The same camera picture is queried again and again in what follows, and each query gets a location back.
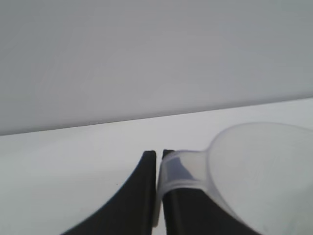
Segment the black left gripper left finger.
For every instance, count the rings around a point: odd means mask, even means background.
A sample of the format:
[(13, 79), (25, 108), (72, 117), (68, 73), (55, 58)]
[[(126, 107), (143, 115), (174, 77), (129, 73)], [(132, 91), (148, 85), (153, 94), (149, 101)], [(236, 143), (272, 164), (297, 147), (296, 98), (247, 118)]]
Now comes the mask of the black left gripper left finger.
[(155, 151), (145, 151), (117, 193), (66, 235), (150, 235), (156, 198)]

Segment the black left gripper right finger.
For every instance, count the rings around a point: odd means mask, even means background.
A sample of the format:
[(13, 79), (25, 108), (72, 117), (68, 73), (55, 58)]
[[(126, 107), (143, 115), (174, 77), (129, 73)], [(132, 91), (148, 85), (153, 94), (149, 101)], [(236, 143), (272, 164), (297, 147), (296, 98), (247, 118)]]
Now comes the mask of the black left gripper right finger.
[(168, 235), (254, 235), (217, 190), (205, 152), (164, 150), (162, 203)]

